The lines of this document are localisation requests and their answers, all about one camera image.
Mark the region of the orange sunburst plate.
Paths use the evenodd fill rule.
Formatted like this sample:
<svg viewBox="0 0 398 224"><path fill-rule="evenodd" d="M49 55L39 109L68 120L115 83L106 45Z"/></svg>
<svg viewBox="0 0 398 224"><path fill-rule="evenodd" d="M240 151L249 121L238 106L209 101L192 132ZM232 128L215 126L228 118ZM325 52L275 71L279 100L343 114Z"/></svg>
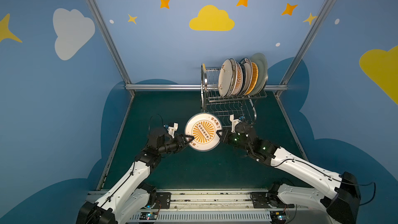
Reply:
<svg viewBox="0 0 398 224"><path fill-rule="evenodd" d="M189 143L196 151L210 151L218 146L220 137L217 131L222 130L220 120L209 113L199 113L191 117L185 127L185 135L193 136Z"/></svg>
<svg viewBox="0 0 398 224"><path fill-rule="evenodd" d="M236 71L237 71L236 83L235 83L235 88L234 88L232 95L239 94L241 87L242 87L242 83L243 83L243 73L242 73L240 65L237 62L236 62Z"/></svg>

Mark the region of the steel two-tier dish rack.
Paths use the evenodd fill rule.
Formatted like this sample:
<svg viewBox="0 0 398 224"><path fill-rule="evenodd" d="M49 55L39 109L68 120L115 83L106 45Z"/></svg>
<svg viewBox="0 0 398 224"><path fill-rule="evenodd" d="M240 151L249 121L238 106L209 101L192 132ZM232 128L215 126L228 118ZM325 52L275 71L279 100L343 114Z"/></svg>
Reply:
<svg viewBox="0 0 398 224"><path fill-rule="evenodd" d="M216 116L223 127L231 127L230 116L249 124L255 124L258 114L256 103L267 97L262 90L253 96L231 95L222 97L218 91L218 77L220 69L201 66L201 111Z"/></svg>

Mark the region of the cream floral plate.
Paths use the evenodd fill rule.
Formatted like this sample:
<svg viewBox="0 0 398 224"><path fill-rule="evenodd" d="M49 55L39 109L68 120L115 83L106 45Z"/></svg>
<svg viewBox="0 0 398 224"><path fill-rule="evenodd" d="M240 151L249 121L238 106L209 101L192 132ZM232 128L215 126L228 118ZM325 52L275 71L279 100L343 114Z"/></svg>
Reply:
<svg viewBox="0 0 398 224"><path fill-rule="evenodd" d="M233 75L232 61L230 59L226 59L220 68L218 78L218 91L221 97L225 97L230 93Z"/></svg>

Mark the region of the orange sunburst plate front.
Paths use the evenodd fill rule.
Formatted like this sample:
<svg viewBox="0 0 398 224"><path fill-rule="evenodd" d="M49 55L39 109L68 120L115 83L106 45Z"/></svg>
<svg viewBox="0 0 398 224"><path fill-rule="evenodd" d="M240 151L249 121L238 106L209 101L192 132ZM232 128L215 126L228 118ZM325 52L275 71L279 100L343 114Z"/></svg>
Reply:
<svg viewBox="0 0 398 224"><path fill-rule="evenodd" d="M235 88L234 88L232 95L239 94L241 87L242 87L242 83L243 83L243 73L242 73L240 65L237 62L236 62L236 71L237 71L236 83L235 83Z"/></svg>

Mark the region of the yellow woven plate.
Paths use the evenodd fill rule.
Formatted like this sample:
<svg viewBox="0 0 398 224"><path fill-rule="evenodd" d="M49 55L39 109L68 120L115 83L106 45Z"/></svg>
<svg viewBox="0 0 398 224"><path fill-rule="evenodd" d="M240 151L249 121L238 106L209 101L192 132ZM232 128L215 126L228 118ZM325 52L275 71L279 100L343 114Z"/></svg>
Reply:
<svg viewBox="0 0 398 224"><path fill-rule="evenodd" d="M256 86L257 80L258 80L258 73L259 73L258 66L254 62L251 62L251 65L252 65L252 78L251 78L249 88L246 91L245 95L249 95L253 91L253 89Z"/></svg>

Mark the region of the green rim Hao Wei plate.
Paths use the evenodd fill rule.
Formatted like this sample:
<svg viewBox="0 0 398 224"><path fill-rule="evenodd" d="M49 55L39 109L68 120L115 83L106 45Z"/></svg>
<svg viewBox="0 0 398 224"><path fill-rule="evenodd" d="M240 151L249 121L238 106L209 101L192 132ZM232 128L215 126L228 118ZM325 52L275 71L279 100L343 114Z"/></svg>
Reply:
<svg viewBox="0 0 398 224"><path fill-rule="evenodd" d="M252 64L248 58L243 58L240 61L240 65L245 71L245 83L243 86L242 95L246 95L252 80Z"/></svg>

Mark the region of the large pale green plate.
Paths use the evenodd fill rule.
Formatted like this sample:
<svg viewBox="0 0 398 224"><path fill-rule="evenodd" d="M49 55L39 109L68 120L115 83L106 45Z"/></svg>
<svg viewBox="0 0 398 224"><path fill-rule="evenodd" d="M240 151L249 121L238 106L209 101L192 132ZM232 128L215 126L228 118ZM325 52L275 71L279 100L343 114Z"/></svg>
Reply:
<svg viewBox="0 0 398 224"><path fill-rule="evenodd" d="M268 80L268 64L264 54L256 53L251 58L251 61L254 62L258 67L258 80L254 89L249 93L250 96L254 96L260 93Z"/></svg>

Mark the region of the dark blue speckled plate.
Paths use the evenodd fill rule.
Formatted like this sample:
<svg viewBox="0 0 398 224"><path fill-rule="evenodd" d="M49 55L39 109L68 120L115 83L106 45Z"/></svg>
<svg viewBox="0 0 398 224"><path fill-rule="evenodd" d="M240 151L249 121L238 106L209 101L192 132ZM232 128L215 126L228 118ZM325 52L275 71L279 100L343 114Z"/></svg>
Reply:
<svg viewBox="0 0 398 224"><path fill-rule="evenodd" d="M244 86L245 86L245 83L246 83L246 69L245 69L245 66L242 65L242 64L240 64L239 66L241 68L242 79L241 79L241 88L240 88L240 91L239 91L238 95L242 95L243 91L244 91Z"/></svg>

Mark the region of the white plate with black motif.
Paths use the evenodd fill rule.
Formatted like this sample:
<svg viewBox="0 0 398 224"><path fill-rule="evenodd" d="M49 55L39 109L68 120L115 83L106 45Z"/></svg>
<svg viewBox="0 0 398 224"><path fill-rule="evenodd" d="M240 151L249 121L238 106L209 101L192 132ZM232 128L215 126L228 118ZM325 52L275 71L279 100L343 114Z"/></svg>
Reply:
<svg viewBox="0 0 398 224"><path fill-rule="evenodd" d="M234 88L235 88L236 80L237 80L236 61L234 59L229 59L229 60L232 64L232 79L231 79L231 84L230 84L230 88L229 88L227 96L232 95Z"/></svg>

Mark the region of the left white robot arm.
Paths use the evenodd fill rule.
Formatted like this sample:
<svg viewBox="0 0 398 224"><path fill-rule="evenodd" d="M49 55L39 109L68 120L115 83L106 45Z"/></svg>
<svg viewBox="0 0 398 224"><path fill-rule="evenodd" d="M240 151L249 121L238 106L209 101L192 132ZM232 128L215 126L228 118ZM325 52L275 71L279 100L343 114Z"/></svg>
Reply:
<svg viewBox="0 0 398 224"><path fill-rule="evenodd" d="M141 208L153 206L156 188L144 183L166 153L185 149L194 137L178 134L175 128L156 128L120 180L94 203L86 202L79 210L78 224L125 224Z"/></svg>

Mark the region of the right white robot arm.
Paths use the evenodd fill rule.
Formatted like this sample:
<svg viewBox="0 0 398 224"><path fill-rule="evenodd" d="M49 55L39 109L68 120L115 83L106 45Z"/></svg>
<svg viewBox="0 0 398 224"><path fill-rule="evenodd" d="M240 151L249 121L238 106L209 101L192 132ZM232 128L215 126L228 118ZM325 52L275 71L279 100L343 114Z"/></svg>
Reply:
<svg viewBox="0 0 398 224"><path fill-rule="evenodd" d="M361 194L353 174L339 174L301 159L285 148L259 138L254 127L246 122L218 130L216 134L221 142L245 150L256 162L282 170L311 186L306 189L279 185L273 192L278 201L316 208L340 224L357 222Z"/></svg>

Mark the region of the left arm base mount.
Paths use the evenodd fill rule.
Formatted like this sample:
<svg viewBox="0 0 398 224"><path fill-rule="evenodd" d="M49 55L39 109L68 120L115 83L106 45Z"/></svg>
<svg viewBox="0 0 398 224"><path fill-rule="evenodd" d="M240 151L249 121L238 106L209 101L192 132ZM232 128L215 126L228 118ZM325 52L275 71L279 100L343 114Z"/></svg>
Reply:
<svg viewBox="0 0 398 224"><path fill-rule="evenodd" d="M157 192L149 195L148 204L145 208L151 209L169 209L171 205L171 193L170 192Z"/></svg>

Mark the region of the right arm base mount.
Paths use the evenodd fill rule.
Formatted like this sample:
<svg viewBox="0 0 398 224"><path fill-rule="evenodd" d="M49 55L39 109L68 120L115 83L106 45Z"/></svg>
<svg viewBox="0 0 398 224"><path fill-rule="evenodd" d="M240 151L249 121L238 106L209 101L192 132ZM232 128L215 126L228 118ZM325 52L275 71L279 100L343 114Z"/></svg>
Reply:
<svg viewBox="0 0 398 224"><path fill-rule="evenodd" d="M285 204L276 191L252 192L250 194L254 208L294 208L294 204Z"/></svg>

